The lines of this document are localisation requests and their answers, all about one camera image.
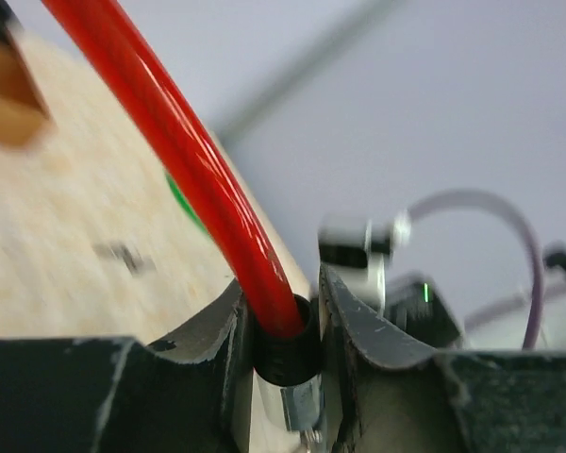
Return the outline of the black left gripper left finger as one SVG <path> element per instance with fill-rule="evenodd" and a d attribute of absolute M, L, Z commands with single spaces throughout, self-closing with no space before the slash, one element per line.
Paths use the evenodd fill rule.
<path fill-rule="evenodd" d="M 251 333 L 232 282 L 151 344 L 0 340 L 0 452 L 245 452 Z"/>

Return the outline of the green cable lock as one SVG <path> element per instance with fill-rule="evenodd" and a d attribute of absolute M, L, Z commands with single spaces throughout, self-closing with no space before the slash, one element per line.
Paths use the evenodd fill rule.
<path fill-rule="evenodd" d="M 188 202 L 184 194 L 179 190 L 178 186 L 176 185 L 174 179 L 168 172 L 164 173 L 165 179 L 169 186 L 170 192 L 174 197 L 178 206 L 185 212 L 185 214 L 189 217 L 189 219 L 204 233 L 208 234 L 208 231 L 204 227 L 201 219 L 197 216 L 194 209 L 192 208 L 191 204 Z"/>

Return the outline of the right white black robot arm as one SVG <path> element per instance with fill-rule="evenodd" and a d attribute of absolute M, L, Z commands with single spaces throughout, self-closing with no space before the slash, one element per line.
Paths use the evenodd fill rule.
<path fill-rule="evenodd" d="M 566 248 L 538 349 L 519 349 L 524 293 L 476 312 L 467 349 L 436 349 L 320 271 L 326 437 L 332 452 L 566 452 Z"/>

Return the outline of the red cable lock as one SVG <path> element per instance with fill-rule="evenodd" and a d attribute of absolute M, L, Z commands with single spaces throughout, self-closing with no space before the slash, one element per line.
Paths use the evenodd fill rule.
<path fill-rule="evenodd" d="M 218 245 L 256 322 L 254 368 L 268 418 L 289 431 L 322 417 L 320 337 L 227 162 L 116 1 L 45 7 L 108 85 Z"/>

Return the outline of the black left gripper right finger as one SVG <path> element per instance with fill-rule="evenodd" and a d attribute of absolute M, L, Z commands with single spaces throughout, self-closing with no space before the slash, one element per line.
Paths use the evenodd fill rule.
<path fill-rule="evenodd" d="M 436 349 L 319 276 L 334 452 L 566 452 L 566 352 Z"/>

